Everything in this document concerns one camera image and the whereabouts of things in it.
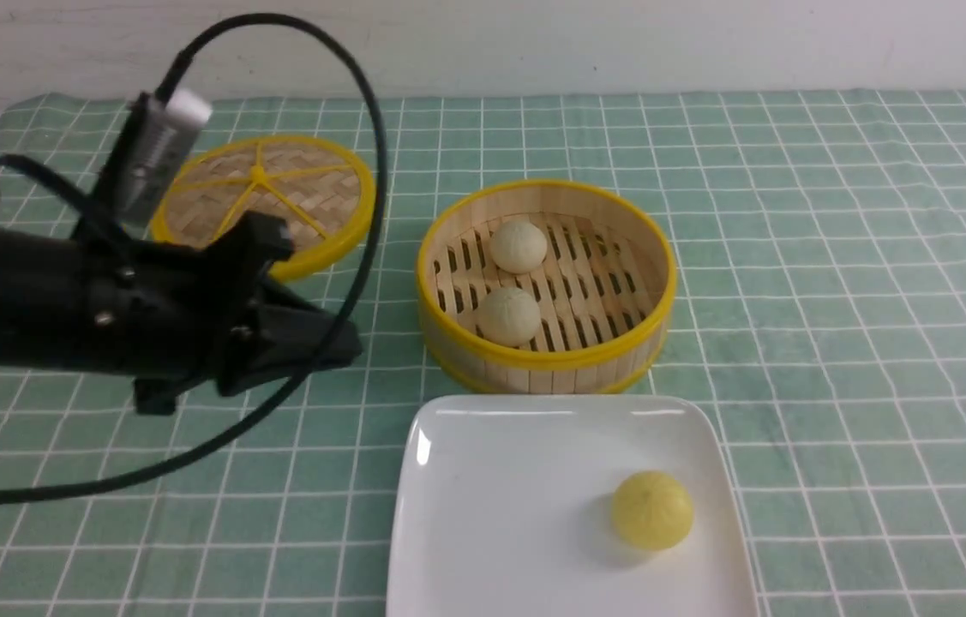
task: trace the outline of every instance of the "yellow rim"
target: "yellow rim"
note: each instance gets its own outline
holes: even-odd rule
[[[666,291],[662,294],[662,300],[655,306],[654,311],[651,311],[650,315],[647,315],[646,319],[642,320],[631,331],[624,332],[621,336],[608,341],[608,343],[595,344],[595,346],[574,351],[529,351],[490,343],[489,340],[476,336],[474,332],[466,331],[452,317],[445,314],[444,311],[441,311],[440,305],[436,303],[436,297],[433,296],[433,292],[425,285],[425,267],[427,265],[425,265],[424,255],[429,252],[429,246],[433,242],[433,236],[436,230],[439,230],[453,213],[461,207],[467,207],[467,204],[472,203],[474,200],[500,191],[530,186],[569,187],[597,193],[597,195],[603,196],[603,198],[612,200],[617,206],[626,208],[631,214],[642,219],[643,223],[654,230],[658,241],[662,243],[663,249],[666,251]],[[459,200],[454,206],[448,208],[443,214],[438,216],[429,228],[429,231],[425,233],[421,248],[417,251],[415,274],[417,295],[421,297],[425,311],[428,311],[430,315],[435,317],[438,327],[442,331],[447,332],[452,339],[455,339],[456,343],[471,349],[472,354],[481,356],[483,360],[503,364],[503,366],[507,367],[530,368],[531,370],[568,370],[569,368],[590,366],[590,364],[600,363],[610,358],[615,358],[615,356],[627,354],[628,351],[642,344],[646,337],[650,336],[662,324],[662,321],[669,315],[672,304],[674,304],[674,296],[677,294],[677,261],[674,258],[674,251],[672,251],[666,236],[654,222],[654,219],[651,219],[650,216],[644,214],[633,203],[628,202],[628,200],[621,198],[615,193],[593,187],[591,184],[572,183],[572,181],[568,180],[520,180],[515,181],[515,183],[498,184],[498,186],[483,189],[482,191],[474,193],[474,195],[467,195],[466,198]]]
[[[593,394],[620,394],[626,391],[629,387],[635,386],[635,383],[640,379],[643,379],[643,376],[647,374],[647,371],[651,370],[651,367],[654,366],[654,361],[658,359],[658,356],[662,355],[662,348],[666,346],[666,338],[667,337],[662,338],[662,343],[659,343],[658,347],[654,350],[654,354],[651,354],[650,358],[643,362],[643,366],[636,368],[636,370],[630,375],[625,376],[622,381],[617,381],[616,383],[613,383],[612,386],[605,387],[603,390],[597,390],[596,392],[593,392]],[[427,346],[429,354],[433,357],[433,361],[436,362],[436,366],[440,367],[445,374],[451,376],[453,381],[458,382],[460,386],[466,387],[468,390],[480,392],[482,394],[507,394],[507,391],[495,390],[493,387],[485,386],[485,384],[475,381],[474,379],[470,378],[470,376],[462,374],[462,372],[459,372],[456,370],[456,368],[453,368],[451,364],[448,364],[443,358],[441,358],[440,354],[436,354],[436,352],[433,351],[433,348],[429,346],[428,340],[425,341],[425,346]]]
[[[186,173],[192,171],[196,165],[204,163],[205,160],[241,148],[248,148],[250,146],[258,148],[258,163],[260,163],[262,145],[279,143],[307,144],[334,153],[334,155],[338,155],[345,161],[345,167],[351,168],[356,173],[357,180],[361,183],[361,195],[357,198],[357,207],[354,208],[353,215],[350,216],[349,221],[345,222],[345,226],[342,226],[338,233],[323,237],[323,241],[318,243],[318,245],[311,247],[311,249],[297,251],[288,261],[278,261],[270,268],[272,277],[278,280],[290,280],[306,277],[307,274],[318,273],[319,270],[328,268],[331,263],[345,257],[369,233],[369,225],[372,223],[372,210],[375,204],[376,184],[372,178],[372,173],[369,172],[369,167],[361,160],[361,157],[358,157],[356,153],[349,151],[349,149],[334,144],[333,141],[319,140],[318,137],[308,137],[306,135],[253,137],[251,140],[235,141],[235,143],[220,146],[219,148],[212,149],[212,151],[203,153],[203,155],[190,159],[188,163],[182,165],[182,170],[178,172],[174,183],[177,184]],[[326,171],[327,169],[326,167],[321,167],[311,169],[309,172],[318,173]],[[170,233],[170,228],[166,226],[165,219],[166,202],[168,202],[173,192],[174,188],[166,192],[166,196],[162,200],[159,210],[151,218],[149,230],[154,241],[178,243],[174,235]],[[243,198],[236,199],[236,207],[239,206],[244,196],[246,196],[246,193],[243,193]]]

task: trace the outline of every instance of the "black cable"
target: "black cable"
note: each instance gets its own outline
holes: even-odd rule
[[[298,19],[297,17],[276,15],[276,13],[239,15],[223,20],[213,25],[213,27],[208,28],[200,36],[197,36],[193,40],[193,43],[189,44],[185,50],[180,52],[177,58],[174,59],[174,63],[170,67],[168,74],[166,74],[164,81],[159,86],[157,94],[162,99],[168,100],[170,95],[173,94],[174,87],[181,81],[185,75],[185,71],[189,69],[193,56],[201,47],[204,47],[209,40],[217,38],[217,36],[220,36],[224,32],[233,30],[236,27],[246,27],[247,25],[284,25],[284,27],[293,27],[295,30],[315,36],[319,42],[322,42],[324,46],[328,47],[349,68],[350,73],[353,75],[353,80],[357,83],[357,87],[361,91],[364,103],[369,108],[369,118],[372,120],[372,129],[376,139],[376,197],[375,203],[373,204],[372,225],[369,227],[368,239],[366,239],[364,251],[361,254],[361,263],[357,269],[357,276],[353,278],[353,285],[350,286],[349,292],[345,294],[345,300],[342,303],[341,309],[334,316],[330,328],[315,347],[315,352],[311,355],[306,366],[298,368],[295,374],[280,386],[278,391],[268,396],[266,401],[260,403],[258,409],[251,411],[250,415],[240,419],[239,422],[236,422],[235,425],[232,425],[223,431],[223,433],[217,434],[212,439],[205,441],[204,444],[200,444],[195,448],[186,450],[186,452],[182,452],[177,456],[158,462],[157,464],[151,464],[142,469],[118,474],[118,476],[104,477],[102,480],[57,484],[52,485],[52,487],[0,489],[0,505],[33,503],[34,501],[66,500],[71,499],[71,497],[84,497],[119,491],[122,488],[134,487],[136,484],[156,480],[158,477],[180,470],[184,466],[195,464],[195,462],[204,459],[209,454],[217,452],[223,446],[231,444],[232,441],[243,436],[248,430],[258,425],[258,422],[266,419],[280,403],[283,403],[288,396],[301,386],[303,379],[306,378],[307,374],[318,363],[319,358],[326,354],[326,350],[330,347],[330,344],[345,329],[345,324],[349,320],[350,313],[353,312],[354,306],[357,306],[357,301],[360,300],[364,286],[368,282],[369,271],[372,270],[373,262],[375,261],[376,249],[378,243],[380,243],[381,228],[383,228],[384,223],[388,183],[387,137],[384,133],[384,120],[380,113],[380,105],[376,101],[376,94],[373,93],[368,78],[365,77],[364,71],[361,70],[360,65],[357,65],[357,60],[353,58],[350,52],[345,47],[342,47],[337,40],[331,39],[329,34],[323,32],[314,24]]]
[[[79,213],[87,227],[94,231],[102,242],[123,261],[123,266],[133,265],[131,243],[133,239],[126,234],[121,225],[103,210],[102,204],[83,193],[70,180],[60,176],[39,161],[19,153],[6,153],[0,156],[0,167],[9,167],[23,176],[47,188],[53,195],[64,200],[72,210]]]

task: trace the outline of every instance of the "square plate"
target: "square plate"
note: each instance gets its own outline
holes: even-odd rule
[[[695,522],[643,554],[609,499],[671,473]],[[697,406],[663,396],[447,396],[411,429],[399,477],[388,617],[748,617],[748,551],[721,450]]]

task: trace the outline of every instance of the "bamboo steamer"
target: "bamboo steamer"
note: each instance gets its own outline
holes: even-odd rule
[[[489,258],[490,236],[509,219],[529,219],[548,238],[532,273],[506,273]],[[627,390],[662,350],[677,290],[674,254],[652,219],[619,195],[565,180],[467,196],[425,234],[416,271],[425,346],[479,392]],[[540,303],[540,332],[520,348],[491,343],[475,323],[479,303],[500,286]]]
[[[272,135],[190,160],[151,219],[159,242],[194,249],[215,241],[252,210],[286,222],[296,251],[271,276],[288,280],[325,269],[369,231],[375,184],[364,161],[332,141]]]

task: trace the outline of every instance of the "robotic arm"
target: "robotic arm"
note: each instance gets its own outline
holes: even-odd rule
[[[372,118],[376,200],[361,265],[337,314],[323,312],[267,276],[293,253],[283,221],[248,212],[202,250],[130,238],[117,222],[143,223],[189,155],[207,121],[205,103],[177,83],[201,47],[246,25],[285,25],[315,36],[349,68]],[[70,239],[0,228],[0,364],[134,378],[136,411],[169,415],[177,396],[208,381],[224,396],[288,378],[256,410],[205,444],[121,476],[56,487],[0,491],[0,504],[116,491],[203,459],[253,428],[311,372],[349,366],[361,355],[350,313],[380,242],[387,193],[383,118],[357,60],[315,25],[252,13],[208,28],[177,55],[129,120],[90,195],[37,161],[0,157],[80,214]]]

